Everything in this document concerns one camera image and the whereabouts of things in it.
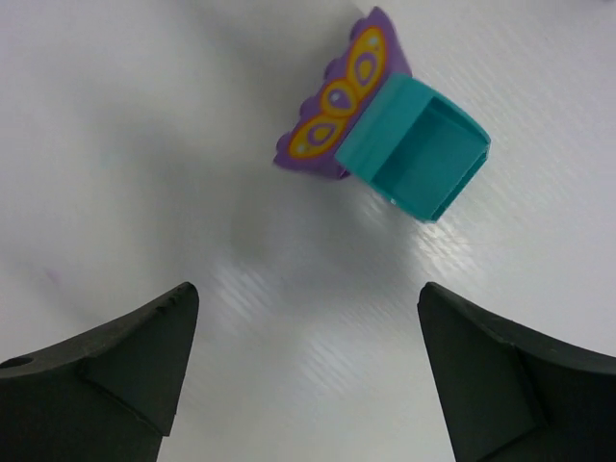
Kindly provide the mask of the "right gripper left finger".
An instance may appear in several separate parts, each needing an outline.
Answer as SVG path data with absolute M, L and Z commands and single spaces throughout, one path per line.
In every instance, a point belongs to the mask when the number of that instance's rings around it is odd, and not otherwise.
M 2 460 L 157 460 L 197 316 L 197 289 L 185 282 L 113 321 L 2 362 Z

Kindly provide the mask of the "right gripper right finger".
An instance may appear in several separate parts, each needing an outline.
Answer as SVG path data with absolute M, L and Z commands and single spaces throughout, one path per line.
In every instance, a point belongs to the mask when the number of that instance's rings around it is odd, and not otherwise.
M 418 315 L 458 461 L 612 461 L 615 359 L 429 282 Z

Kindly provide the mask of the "purple printed lego brick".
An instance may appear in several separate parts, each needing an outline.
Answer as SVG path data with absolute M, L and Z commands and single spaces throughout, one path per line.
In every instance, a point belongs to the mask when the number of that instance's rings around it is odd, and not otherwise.
M 278 167 L 344 179 L 335 155 L 393 74 L 412 74 L 393 21 L 374 7 L 352 26 L 345 52 L 326 66 L 318 91 L 299 108 L 295 127 L 276 144 Z

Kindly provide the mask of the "teal lego block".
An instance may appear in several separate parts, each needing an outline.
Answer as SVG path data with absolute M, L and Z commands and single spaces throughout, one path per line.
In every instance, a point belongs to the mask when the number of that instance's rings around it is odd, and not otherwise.
M 411 217 L 435 222 L 487 160 L 487 132 L 440 92 L 394 73 L 335 159 Z

